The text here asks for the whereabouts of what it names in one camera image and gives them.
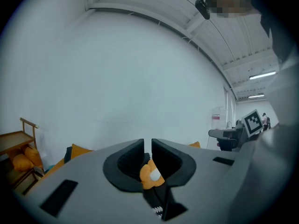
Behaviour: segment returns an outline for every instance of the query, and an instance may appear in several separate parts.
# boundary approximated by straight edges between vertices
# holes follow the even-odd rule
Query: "orange cushion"
[[[38,166],[39,168],[43,168],[43,163],[42,159],[39,155],[39,152],[37,151],[36,148],[30,147],[28,145],[24,145],[21,147],[21,150],[25,154],[27,158],[35,165]]]
[[[13,163],[15,170],[23,172],[34,167],[34,164],[24,154],[21,153],[19,148],[10,151],[8,156]]]
[[[193,144],[189,144],[189,146],[192,146],[192,147],[199,147],[200,148],[200,143],[197,141]]]
[[[53,168],[51,168],[44,176],[43,178],[45,178],[46,176],[54,173],[56,170],[58,170],[59,168],[61,168],[64,165],[64,159],[60,160]]]
[[[89,152],[92,152],[93,150],[89,150],[80,146],[77,146],[75,144],[71,145],[71,159],[76,158],[82,154],[86,154]]]

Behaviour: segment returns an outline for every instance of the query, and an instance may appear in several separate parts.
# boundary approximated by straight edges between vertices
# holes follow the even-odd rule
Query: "ceiling light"
[[[254,95],[254,96],[249,96],[248,98],[257,98],[257,97],[263,97],[265,95]]]
[[[258,78],[267,77],[267,76],[272,76],[272,75],[275,75],[275,74],[276,74],[276,71],[261,74],[261,75],[250,76],[249,80],[258,79]]]

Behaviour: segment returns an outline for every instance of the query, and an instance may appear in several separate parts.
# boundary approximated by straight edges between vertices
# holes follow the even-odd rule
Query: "white wall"
[[[1,48],[0,133],[20,130],[19,117],[38,124],[47,164],[72,143],[99,149],[144,138],[150,151],[150,139],[163,138],[207,146],[224,92],[197,49],[139,17],[86,13],[75,0],[40,3],[15,19]]]
[[[256,101],[237,104],[237,119],[241,119],[246,114],[257,109],[259,115],[262,117],[263,113],[271,120],[271,127],[274,127],[278,123],[277,116],[270,105],[269,101]]]

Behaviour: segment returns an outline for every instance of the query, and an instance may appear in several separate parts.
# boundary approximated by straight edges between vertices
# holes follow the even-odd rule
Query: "ceiling beam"
[[[271,81],[274,77],[275,77],[275,75],[268,76],[268,77],[263,77],[263,78],[259,78],[259,79],[254,79],[254,80],[247,80],[247,81],[243,81],[243,82],[233,84],[233,86],[234,86],[234,88],[237,88],[237,87],[245,86],[245,85],[249,85],[249,84],[265,83],[265,82]]]
[[[247,57],[242,58],[240,60],[225,64],[223,66],[223,69],[225,71],[229,71],[230,69],[233,69],[233,68],[236,68],[236,67],[239,67],[239,66],[244,66],[244,65],[247,65],[247,64],[250,64],[250,63],[253,63],[253,62],[257,62],[257,61],[266,59],[266,58],[271,57],[271,56],[275,56],[275,53],[272,49],[268,49],[268,50],[265,50],[265,51],[255,53],[251,56],[247,56]]]
[[[125,4],[124,0],[120,0],[119,2],[117,2],[117,0],[113,0],[113,2],[98,2],[98,3],[91,4],[89,7],[90,8],[114,8],[114,9],[121,9],[121,10],[127,10],[127,11],[131,11],[131,12],[140,13],[140,14],[152,17],[154,19],[157,19],[158,21],[161,21],[161,22],[167,24],[168,26],[177,30],[178,32],[180,32],[184,36],[188,37],[189,39],[193,38],[193,35],[190,34],[189,32],[187,32],[185,28],[181,27],[180,25],[176,24],[174,21],[166,18],[165,16],[157,14],[155,12],[151,12],[151,11],[149,11],[145,8],[142,8],[138,5],[133,6],[133,5]],[[192,41],[196,45],[198,45],[210,57],[210,59],[212,59],[212,61],[217,66],[217,68],[219,69],[221,74],[224,76],[226,82],[230,85],[235,98],[237,98],[236,92],[234,90],[234,86],[231,83],[231,81],[229,80],[229,77],[227,76],[225,71],[223,70],[219,60],[213,55],[213,53],[207,48],[207,46],[204,45],[199,39],[194,39]]]
[[[200,24],[205,21],[205,18],[197,13],[195,17],[193,17],[186,25],[186,31],[191,33],[194,29],[196,29]]]
[[[248,103],[248,102],[256,102],[256,101],[266,101],[267,98],[256,98],[256,99],[244,99],[244,100],[239,100],[236,103],[237,104],[242,104],[242,103]]]
[[[261,88],[259,90],[253,90],[253,91],[244,91],[244,92],[237,92],[237,96],[250,96],[250,95],[257,95],[259,93],[263,93],[264,92],[264,88]]]

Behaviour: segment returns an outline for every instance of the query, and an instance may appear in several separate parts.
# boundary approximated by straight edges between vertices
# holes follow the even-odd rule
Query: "orange plush toy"
[[[152,159],[141,168],[140,179],[143,189],[159,187],[165,182]]]

